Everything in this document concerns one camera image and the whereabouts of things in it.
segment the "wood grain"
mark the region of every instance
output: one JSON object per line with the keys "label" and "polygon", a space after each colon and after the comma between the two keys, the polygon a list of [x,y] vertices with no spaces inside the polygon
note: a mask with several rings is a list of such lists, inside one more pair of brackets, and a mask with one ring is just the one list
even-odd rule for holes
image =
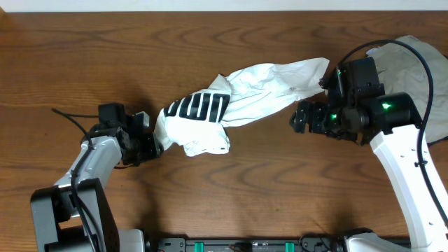
{"label": "wood grain", "polygon": [[[54,106],[96,113],[122,102],[155,119],[217,74],[326,57],[412,34],[448,53],[446,12],[14,13],[0,23],[0,251],[35,251],[29,198],[79,152]],[[106,189],[119,228],[190,237],[294,237],[369,227],[407,235],[369,146],[294,134],[295,105],[227,129],[226,155],[163,157],[115,171]],[[80,122],[89,127],[94,121]],[[447,182],[448,143],[430,148]]]}

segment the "tabletop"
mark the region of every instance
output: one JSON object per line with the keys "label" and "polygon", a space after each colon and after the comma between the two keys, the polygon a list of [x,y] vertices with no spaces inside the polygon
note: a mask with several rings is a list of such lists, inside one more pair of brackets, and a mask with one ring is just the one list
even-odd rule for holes
{"label": "tabletop", "polygon": [[[158,112],[218,74],[314,57],[329,69],[356,46],[414,35],[448,53],[446,12],[7,13],[0,19],[0,251],[35,251],[29,200],[80,151],[82,132],[51,112],[121,102]],[[115,170],[106,188],[120,229],[189,237],[299,237],[368,227],[407,236],[369,146],[295,134],[284,110],[227,128],[230,152]],[[87,128],[95,119],[82,118]],[[430,147],[445,185],[448,142]]]}

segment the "wooden table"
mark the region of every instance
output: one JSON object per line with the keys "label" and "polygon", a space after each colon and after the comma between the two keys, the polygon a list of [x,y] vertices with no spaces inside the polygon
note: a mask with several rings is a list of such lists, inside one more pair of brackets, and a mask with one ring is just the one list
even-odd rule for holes
{"label": "wooden table", "polygon": [[[68,170],[81,132],[51,107],[147,111],[262,62],[326,57],[413,34],[448,53],[443,12],[15,13],[0,20],[0,251],[35,251],[29,199]],[[391,184],[369,146],[295,134],[295,104],[228,128],[226,155],[172,146],[114,171],[106,195],[121,229],[190,237],[296,237],[369,227],[407,236]],[[93,119],[80,119],[85,127]],[[444,181],[448,142],[430,149]]]}

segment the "white wall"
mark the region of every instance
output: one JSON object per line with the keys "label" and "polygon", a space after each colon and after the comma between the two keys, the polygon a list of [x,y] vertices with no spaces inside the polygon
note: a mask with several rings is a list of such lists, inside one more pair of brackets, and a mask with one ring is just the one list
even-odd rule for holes
{"label": "white wall", "polygon": [[6,12],[34,11],[416,11],[448,0],[0,0]]}

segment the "green connector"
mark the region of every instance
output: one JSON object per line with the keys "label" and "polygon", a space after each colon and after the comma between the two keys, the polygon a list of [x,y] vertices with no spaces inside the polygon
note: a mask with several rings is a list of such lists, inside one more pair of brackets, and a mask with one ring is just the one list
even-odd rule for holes
{"label": "green connector", "polygon": [[286,242],[285,247],[286,247],[286,252],[294,252],[294,243],[293,242]]}
{"label": "green connector", "polygon": [[204,243],[203,242],[195,243],[195,252],[204,252]]}

